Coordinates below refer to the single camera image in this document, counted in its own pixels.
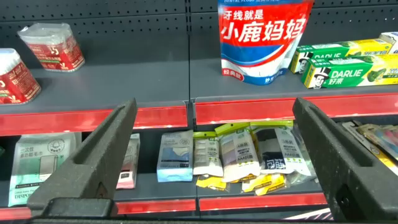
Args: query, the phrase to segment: gray metal shelf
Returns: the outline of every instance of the gray metal shelf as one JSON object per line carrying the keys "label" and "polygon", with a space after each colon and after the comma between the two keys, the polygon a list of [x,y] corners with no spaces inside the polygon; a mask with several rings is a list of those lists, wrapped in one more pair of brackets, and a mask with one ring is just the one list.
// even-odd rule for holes
{"label": "gray metal shelf", "polygon": [[20,40],[3,42],[21,54],[42,92],[25,105],[2,106],[0,114],[108,109],[133,97],[143,107],[188,101],[186,35],[97,35],[78,42],[86,63],[72,73],[46,72]]}
{"label": "gray metal shelf", "polygon": [[256,86],[221,74],[217,32],[190,36],[190,98],[195,102],[289,98],[301,96],[393,93],[395,85],[308,90],[298,75],[287,72],[273,83]]}

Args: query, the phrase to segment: pegboard back panel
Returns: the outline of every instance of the pegboard back panel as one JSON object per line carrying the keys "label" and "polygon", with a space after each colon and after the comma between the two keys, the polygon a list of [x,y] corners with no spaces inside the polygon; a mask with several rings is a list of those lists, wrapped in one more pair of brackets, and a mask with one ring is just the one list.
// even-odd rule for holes
{"label": "pegboard back panel", "polygon": [[1,0],[1,21],[185,13],[185,0]]}
{"label": "pegboard back panel", "polygon": [[[398,4],[398,0],[315,0],[313,7],[378,6]],[[191,0],[191,12],[216,12],[217,0]]]}
{"label": "pegboard back panel", "polygon": [[[398,29],[398,5],[313,9],[300,44],[378,38]],[[192,34],[218,32],[217,12],[193,13]]]}
{"label": "pegboard back panel", "polygon": [[68,23],[78,38],[95,38],[96,35],[158,34],[164,32],[186,33],[185,14],[150,16],[123,16],[105,18],[67,19],[54,21],[0,22],[0,41],[19,39],[17,31],[34,22]]}

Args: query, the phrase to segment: light blue package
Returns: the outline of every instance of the light blue package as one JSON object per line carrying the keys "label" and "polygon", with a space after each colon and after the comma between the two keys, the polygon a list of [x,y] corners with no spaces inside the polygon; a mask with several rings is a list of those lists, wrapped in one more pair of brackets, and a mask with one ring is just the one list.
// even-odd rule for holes
{"label": "light blue package", "polygon": [[157,161],[157,181],[192,181],[193,131],[165,133]]}

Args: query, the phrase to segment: red shelf edge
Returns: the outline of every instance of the red shelf edge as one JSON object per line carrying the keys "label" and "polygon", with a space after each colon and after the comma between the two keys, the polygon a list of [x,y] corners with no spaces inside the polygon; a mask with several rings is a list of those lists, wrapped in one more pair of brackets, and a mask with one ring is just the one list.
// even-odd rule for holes
{"label": "red shelf edge", "polygon": [[199,199],[200,211],[233,210],[242,208],[293,207],[327,205],[323,193],[287,194],[244,197],[218,197]]}
{"label": "red shelf edge", "polygon": [[[398,93],[304,97],[329,117],[398,114]],[[197,125],[294,119],[295,98],[195,103]]]}
{"label": "red shelf edge", "polygon": [[[141,214],[160,212],[186,212],[195,211],[195,199],[161,200],[145,202],[117,202],[118,214]],[[24,220],[31,218],[29,208],[0,208],[0,220]]]}
{"label": "red shelf edge", "polygon": [[[0,114],[0,136],[92,131],[112,110]],[[139,108],[134,129],[187,127],[186,106]]]}

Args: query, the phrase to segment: plastic container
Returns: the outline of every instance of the plastic container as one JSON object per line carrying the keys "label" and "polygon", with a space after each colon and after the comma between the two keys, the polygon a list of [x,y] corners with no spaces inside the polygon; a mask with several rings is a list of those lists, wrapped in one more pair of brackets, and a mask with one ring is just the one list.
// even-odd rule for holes
{"label": "plastic container", "polygon": [[33,100],[41,88],[14,49],[0,49],[0,105]]}
{"label": "plastic container", "polygon": [[85,59],[66,23],[36,23],[18,32],[44,69],[53,72],[74,72]]}

